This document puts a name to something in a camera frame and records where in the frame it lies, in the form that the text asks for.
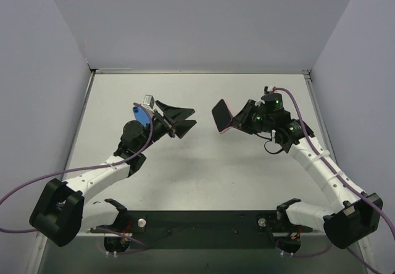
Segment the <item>white floor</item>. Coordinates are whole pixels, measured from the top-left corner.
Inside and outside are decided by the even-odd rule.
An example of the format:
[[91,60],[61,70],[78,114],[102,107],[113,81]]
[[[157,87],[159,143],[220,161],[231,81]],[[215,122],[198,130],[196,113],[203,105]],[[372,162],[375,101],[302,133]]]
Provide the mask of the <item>white floor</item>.
[[[236,114],[248,99],[259,99],[265,85],[291,90],[305,122],[323,143],[303,75],[99,74],[70,167],[108,158],[124,124],[134,119],[133,103],[152,94],[168,105],[195,109],[191,118],[197,125],[182,140],[163,137],[144,151],[147,161],[138,173],[93,201],[111,197],[130,210],[268,210],[298,197],[328,206],[314,181],[288,155],[271,156],[262,139],[237,130],[218,134],[211,116],[217,101],[224,98]],[[283,99],[296,117],[290,99]]]

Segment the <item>gray wall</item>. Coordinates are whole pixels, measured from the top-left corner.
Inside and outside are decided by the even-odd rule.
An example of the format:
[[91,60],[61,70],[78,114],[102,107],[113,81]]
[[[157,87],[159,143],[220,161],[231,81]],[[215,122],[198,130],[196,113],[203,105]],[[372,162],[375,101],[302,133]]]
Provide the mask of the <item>gray wall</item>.
[[93,68],[311,69],[349,0],[55,0]]
[[[351,0],[312,79],[340,166],[383,198],[395,222],[395,0]],[[371,240],[392,273],[394,240],[383,220]]]
[[[53,0],[0,0],[0,195],[65,165],[89,69]],[[31,228],[44,183],[0,208],[3,228]],[[35,233],[0,233],[0,273],[24,273]]]

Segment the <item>white bolt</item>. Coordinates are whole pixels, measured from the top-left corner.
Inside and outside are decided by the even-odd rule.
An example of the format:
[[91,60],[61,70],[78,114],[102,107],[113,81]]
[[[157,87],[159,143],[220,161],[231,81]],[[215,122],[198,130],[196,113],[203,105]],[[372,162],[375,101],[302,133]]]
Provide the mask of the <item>white bolt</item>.
[[137,221],[137,225],[139,226],[139,228],[144,228],[146,226],[146,224],[147,224],[147,221],[143,218],[141,218]]

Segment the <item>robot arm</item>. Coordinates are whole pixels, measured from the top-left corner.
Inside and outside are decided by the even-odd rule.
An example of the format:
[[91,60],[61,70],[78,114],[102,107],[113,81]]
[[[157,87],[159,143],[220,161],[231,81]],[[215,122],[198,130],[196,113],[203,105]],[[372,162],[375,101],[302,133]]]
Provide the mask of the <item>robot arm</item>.
[[137,172],[146,160],[142,149],[166,134],[182,138],[196,124],[195,120],[187,120],[194,114],[193,109],[172,107],[160,101],[155,104],[163,115],[153,110],[153,97],[146,96],[143,105],[149,107],[146,112],[152,117],[151,123],[128,122],[117,150],[100,166],[66,181],[56,178],[49,181],[30,216],[30,224],[58,246],[64,246],[81,228],[111,225],[120,213],[127,211],[113,199],[88,204],[86,209],[84,205],[110,185]]
[[[221,133],[233,127],[250,135],[261,132],[272,134],[272,140],[304,167],[330,204],[330,209],[326,209],[292,199],[277,207],[278,221],[324,231],[330,241],[341,249],[377,230],[378,212],[347,189],[337,176],[381,209],[383,202],[380,197],[374,193],[366,194],[353,183],[330,159],[330,153],[319,145],[313,131],[303,121],[292,119],[291,114],[284,110],[282,95],[269,91],[272,90],[266,88],[260,101],[248,100],[235,117],[223,100],[213,108],[212,113]],[[319,154],[310,146],[301,123],[304,123],[309,139]],[[321,158],[325,158],[337,174],[333,174]]]

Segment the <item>blue component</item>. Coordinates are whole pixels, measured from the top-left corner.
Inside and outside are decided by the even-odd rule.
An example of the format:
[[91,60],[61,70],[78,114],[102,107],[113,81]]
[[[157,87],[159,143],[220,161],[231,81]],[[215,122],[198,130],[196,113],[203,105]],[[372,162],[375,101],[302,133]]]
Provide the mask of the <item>blue component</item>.
[[149,117],[139,107],[134,106],[133,107],[133,113],[135,114],[135,119],[136,121],[139,121],[143,126],[146,126],[149,124]]

